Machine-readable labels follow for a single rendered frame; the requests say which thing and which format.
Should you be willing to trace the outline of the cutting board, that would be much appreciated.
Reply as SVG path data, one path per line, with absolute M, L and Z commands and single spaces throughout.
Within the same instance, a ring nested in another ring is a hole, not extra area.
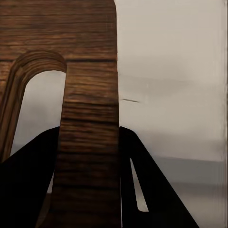
M 0 164 L 26 85 L 66 73 L 50 209 L 38 228 L 122 228 L 114 0 L 0 0 Z

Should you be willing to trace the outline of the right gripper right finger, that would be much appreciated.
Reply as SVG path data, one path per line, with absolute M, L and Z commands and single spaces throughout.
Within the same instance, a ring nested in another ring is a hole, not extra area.
M 122 228 L 199 228 L 138 135 L 119 127 Z M 149 212 L 138 210 L 130 158 Z

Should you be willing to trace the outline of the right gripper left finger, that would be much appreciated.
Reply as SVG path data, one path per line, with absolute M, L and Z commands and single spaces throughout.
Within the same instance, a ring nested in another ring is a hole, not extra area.
M 35 228 L 55 170 L 59 128 L 0 164 L 0 228 Z

